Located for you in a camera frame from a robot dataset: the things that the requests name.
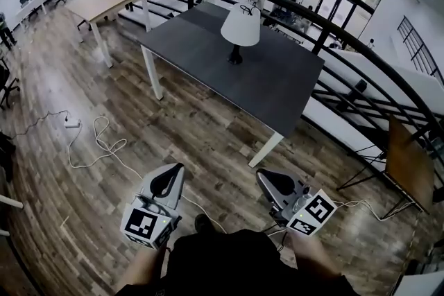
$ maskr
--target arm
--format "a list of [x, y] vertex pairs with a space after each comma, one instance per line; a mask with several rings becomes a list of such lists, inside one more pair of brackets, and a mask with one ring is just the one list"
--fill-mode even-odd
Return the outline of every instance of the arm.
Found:
[[301, 236], [292, 230], [289, 233], [299, 271], [322, 280], [341, 276], [319, 239]]
[[125, 285], [146, 285], [160, 279], [166, 246], [165, 243], [159, 250], [141, 247], [122, 278], [117, 282], [116, 292]]

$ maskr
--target white lampshade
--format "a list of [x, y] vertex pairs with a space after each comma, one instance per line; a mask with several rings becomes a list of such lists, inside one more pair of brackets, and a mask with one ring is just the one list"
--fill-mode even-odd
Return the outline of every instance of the white lampshade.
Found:
[[[252, 15], [241, 6], [251, 9]], [[221, 34], [239, 46], [253, 46], [259, 42], [261, 12], [249, 3], [236, 3], [222, 25]]]

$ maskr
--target white cable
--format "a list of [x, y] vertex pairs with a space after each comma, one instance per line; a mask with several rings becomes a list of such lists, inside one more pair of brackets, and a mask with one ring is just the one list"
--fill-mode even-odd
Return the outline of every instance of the white cable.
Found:
[[186, 201], [188, 201], [188, 202], [190, 202], [190, 203], [196, 205], [199, 209], [201, 209], [201, 210], [205, 213], [205, 215], [207, 215], [207, 217], [208, 217], [211, 221], [213, 221], [214, 223], [216, 223], [216, 224], [217, 224], [217, 225], [223, 230], [224, 233], [227, 233], [227, 231], [224, 230], [224, 228], [219, 224], [219, 222], [213, 220], [211, 217], [208, 216], [206, 210], [205, 210], [202, 206], [200, 206], [198, 203], [196, 203], [196, 202], [194, 202], [194, 201], [191, 201], [189, 198], [187, 198], [187, 197], [184, 196], [184, 195], [182, 195], [182, 197], [183, 197]]
[[371, 205], [367, 200], [349, 201], [349, 202], [333, 201], [333, 202], [334, 202], [334, 203], [337, 203], [337, 204], [340, 204], [340, 205], [338, 206], [338, 208], [339, 208], [339, 207], [342, 207], [342, 206], [346, 206], [346, 207], [355, 207], [355, 206], [357, 206], [358, 204], [362, 204], [362, 205], [364, 205], [365, 207], [367, 207], [367, 209], [369, 209], [369, 210], [371, 211], [371, 213], [374, 215], [374, 217], [376, 217], [376, 219], [377, 219], [378, 221], [380, 221], [380, 222], [384, 222], [384, 221], [388, 220], [389, 218], [392, 218], [392, 217], [394, 216], [394, 214], [396, 214], [397, 212], [401, 211], [401, 210], [404, 209], [405, 207], [410, 206], [411, 204], [413, 204], [413, 202], [408, 202], [408, 203], [404, 204], [404, 206], [400, 207], [399, 209], [394, 210], [394, 211], [392, 212], [392, 214], [391, 214], [389, 217], [386, 217], [386, 218], [380, 218], [380, 217], [375, 213], [375, 211], [373, 210], [372, 205]]
[[268, 236], [268, 237], [271, 237], [271, 236], [273, 236], [274, 234], [278, 234], [278, 233], [280, 233], [280, 232], [285, 232], [285, 231], [286, 231], [286, 229], [280, 229], [279, 231], [276, 231], [276, 232], [273, 232], [273, 233], [267, 234], [267, 236]]
[[[97, 134], [97, 129], [96, 129], [96, 121], [99, 119], [105, 119], [107, 121], [106, 126], [102, 129], [102, 131], [99, 132], [99, 134]], [[117, 152], [119, 150], [121, 150], [123, 147], [126, 146], [126, 144], [128, 143], [128, 141], [126, 139], [120, 139], [118, 140], [116, 143], [114, 143], [111, 147], [108, 147], [108, 145], [102, 141], [100, 139], [100, 136], [105, 132], [105, 130], [108, 128], [108, 126], [110, 125], [110, 120], [108, 120], [107, 117], [104, 116], [99, 116], [96, 117], [94, 122], [93, 122], [93, 126], [94, 126], [94, 136], [96, 137], [96, 144], [97, 146], [99, 146], [102, 150], [104, 150], [105, 152], [107, 152], [107, 154], [105, 155], [101, 155], [100, 157], [97, 157], [91, 164], [87, 164], [87, 165], [82, 165], [82, 166], [74, 166], [71, 162], [71, 146], [73, 145], [73, 143], [76, 141], [77, 137], [79, 136], [80, 132], [82, 131], [82, 121], [80, 121], [80, 127], [78, 129], [78, 132], [76, 134], [76, 136], [74, 137], [74, 139], [71, 141], [71, 143], [68, 146], [68, 160], [69, 160], [69, 165], [74, 168], [74, 169], [78, 169], [78, 168], [89, 168], [90, 166], [95, 165], [95, 163], [97, 163], [100, 159], [105, 158], [105, 157], [111, 157], [112, 155], [115, 156], [117, 158], [117, 160], [127, 169], [129, 169], [130, 171], [132, 171], [134, 174], [136, 174], [140, 179], [143, 180], [143, 178], [141, 177], [141, 175], [135, 171], [134, 169], [130, 168], [129, 166], [127, 166], [125, 163], [122, 162], [122, 160], [117, 156]], [[121, 146], [119, 146], [118, 148], [115, 148], [119, 143], [122, 143]]]

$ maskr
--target shoe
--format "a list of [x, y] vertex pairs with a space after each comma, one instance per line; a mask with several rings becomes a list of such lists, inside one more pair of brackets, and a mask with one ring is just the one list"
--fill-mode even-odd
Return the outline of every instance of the shoe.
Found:
[[197, 215], [194, 220], [194, 228], [196, 229], [196, 233], [216, 233], [216, 229], [211, 223], [211, 220], [205, 214]]

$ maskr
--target wooden floor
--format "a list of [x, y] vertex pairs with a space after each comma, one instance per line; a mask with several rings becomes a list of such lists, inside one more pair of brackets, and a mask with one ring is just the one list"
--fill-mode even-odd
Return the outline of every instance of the wooden floor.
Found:
[[[119, 157], [139, 174], [182, 162], [190, 172], [184, 194], [228, 232], [270, 226], [255, 169], [247, 163], [271, 131], [160, 60], [156, 64], [165, 94], [157, 101], [140, 48], [120, 36], [113, 21], [100, 29], [114, 59], [111, 69], [99, 60], [87, 26], [82, 29], [85, 41], [75, 43], [75, 30], [62, 6], [19, 36], [19, 47], [8, 54], [8, 61], [22, 90], [13, 96], [11, 109], [1, 113], [1, 130], [14, 135], [48, 110], [69, 110], [83, 122], [72, 149], [73, 163], [86, 164], [101, 154], [92, 123], [104, 115], [110, 120], [105, 140], [127, 139]], [[15, 178], [10, 184], [1, 181], [25, 208], [6, 209], [6, 228], [48, 296], [113, 295], [113, 285], [137, 249], [121, 235], [119, 224], [140, 180], [113, 158], [92, 168], [70, 168], [67, 146], [76, 130], [64, 129], [63, 119], [50, 116], [15, 139]], [[360, 165], [304, 121], [262, 166], [298, 173], [333, 200], [365, 198], [381, 216], [398, 201], [378, 180], [337, 193], [335, 188]], [[183, 199], [178, 209], [183, 220], [169, 245], [193, 232], [194, 217], [200, 213]], [[319, 236], [359, 294], [387, 295], [406, 258], [422, 256], [441, 237], [442, 216], [440, 205], [432, 215], [412, 207], [381, 223], [364, 207], [342, 207]], [[282, 234], [271, 238], [278, 244]], [[282, 259], [294, 265], [288, 247]]]

